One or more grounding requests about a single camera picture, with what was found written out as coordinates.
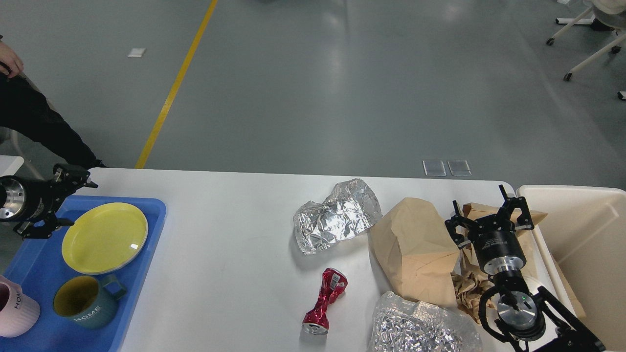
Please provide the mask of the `person's hand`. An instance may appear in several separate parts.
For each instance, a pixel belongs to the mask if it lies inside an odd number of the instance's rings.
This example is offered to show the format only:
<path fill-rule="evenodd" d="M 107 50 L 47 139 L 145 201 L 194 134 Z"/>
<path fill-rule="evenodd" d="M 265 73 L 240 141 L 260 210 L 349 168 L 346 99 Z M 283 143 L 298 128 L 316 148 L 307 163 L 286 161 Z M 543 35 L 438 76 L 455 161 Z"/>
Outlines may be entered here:
<path fill-rule="evenodd" d="M 24 63 L 17 53 L 6 43 L 0 43 L 0 71 L 7 78 L 13 78 L 24 71 Z"/>

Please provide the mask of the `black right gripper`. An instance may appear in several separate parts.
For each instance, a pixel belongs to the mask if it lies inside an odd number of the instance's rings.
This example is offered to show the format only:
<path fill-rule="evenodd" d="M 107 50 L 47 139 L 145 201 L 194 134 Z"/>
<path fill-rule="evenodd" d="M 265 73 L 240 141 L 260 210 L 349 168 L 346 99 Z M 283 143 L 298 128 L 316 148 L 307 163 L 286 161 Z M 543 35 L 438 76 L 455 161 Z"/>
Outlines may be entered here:
<path fill-rule="evenodd" d="M 491 232 L 481 233 L 480 223 L 462 216 L 456 200 L 452 201 L 454 213 L 445 221 L 447 231 L 458 249 L 472 243 L 479 267 L 488 275 L 525 267 L 525 254 L 514 230 L 533 230 L 535 227 L 526 198 L 510 196 L 503 185 L 499 185 L 499 191 L 504 202 L 492 218 Z M 512 221 L 515 210 L 519 210 L 519 216 Z M 467 235 L 458 232 L 458 227 L 466 229 Z"/>

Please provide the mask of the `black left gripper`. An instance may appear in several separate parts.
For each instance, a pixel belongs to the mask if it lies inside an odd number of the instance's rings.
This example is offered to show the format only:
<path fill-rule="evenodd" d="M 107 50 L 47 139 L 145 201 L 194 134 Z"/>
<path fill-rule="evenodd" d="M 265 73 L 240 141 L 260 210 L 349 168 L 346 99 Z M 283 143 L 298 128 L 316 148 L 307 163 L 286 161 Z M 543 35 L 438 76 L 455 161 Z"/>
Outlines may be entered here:
<path fill-rule="evenodd" d="M 17 176 L 0 179 L 1 221 L 18 222 L 14 232 L 23 239 L 49 239 L 55 230 L 74 225 L 74 221 L 56 216 L 62 203 L 56 183 L 67 191 L 83 187 L 98 189 L 91 172 L 84 167 L 56 163 L 53 174 L 53 178 L 46 181 Z"/>

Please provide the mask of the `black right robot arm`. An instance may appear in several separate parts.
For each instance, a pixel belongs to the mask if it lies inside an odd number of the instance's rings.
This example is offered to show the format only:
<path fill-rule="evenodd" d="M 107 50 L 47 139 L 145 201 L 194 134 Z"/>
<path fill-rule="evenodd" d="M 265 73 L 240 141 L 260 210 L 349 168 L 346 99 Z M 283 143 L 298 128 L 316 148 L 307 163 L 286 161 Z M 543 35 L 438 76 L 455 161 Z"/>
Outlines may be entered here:
<path fill-rule="evenodd" d="M 548 289 L 538 286 L 533 294 L 521 270 L 526 257 L 519 243 L 519 230 L 534 229 L 524 197 L 510 196 L 499 186 L 503 205 L 494 214 L 478 219 L 461 214 L 456 201 L 454 214 L 445 221 L 459 249 L 472 246 L 479 269 L 492 287 L 479 299 L 478 316 L 483 329 L 516 352 L 527 352 L 528 343 L 546 331 L 545 319 L 555 325 L 556 337 L 539 348 L 541 352 L 604 352 L 599 338 L 568 310 Z"/>

